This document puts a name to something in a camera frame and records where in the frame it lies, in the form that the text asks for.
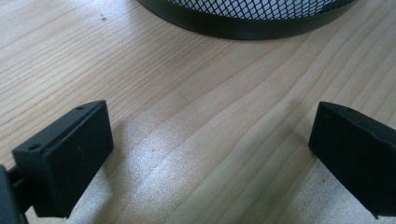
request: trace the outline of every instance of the desk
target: desk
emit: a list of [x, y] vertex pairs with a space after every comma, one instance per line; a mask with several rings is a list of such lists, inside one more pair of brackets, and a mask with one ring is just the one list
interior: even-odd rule
[[0, 162], [100, 99], [115, 140], [69, 219], [30, 209], [31, 223], [375, 222], [307, 141], [319, 101], [396, 128], [396, 1], [253, 42], [186, 31], [136, 0], [3, 0], [0, 18]]

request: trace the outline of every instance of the round black container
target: round black container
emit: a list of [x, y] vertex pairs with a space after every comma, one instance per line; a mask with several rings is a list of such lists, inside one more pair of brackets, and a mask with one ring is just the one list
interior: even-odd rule
[[260, 40], [323, 26], [357, 0], [138, 0], [158, 16], [194, 32]]

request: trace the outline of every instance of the wood grain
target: wood grain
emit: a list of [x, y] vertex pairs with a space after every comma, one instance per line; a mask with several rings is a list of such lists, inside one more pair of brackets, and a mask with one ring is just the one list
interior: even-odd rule
[[314, 32], [198, 35], [135, 0], [0, 2], [0, 162], [105, 99], [115, 150], [69, 219], [32, 223], [375, 221], [310, 153], [319, 101], [396, 128], [396, 1]]

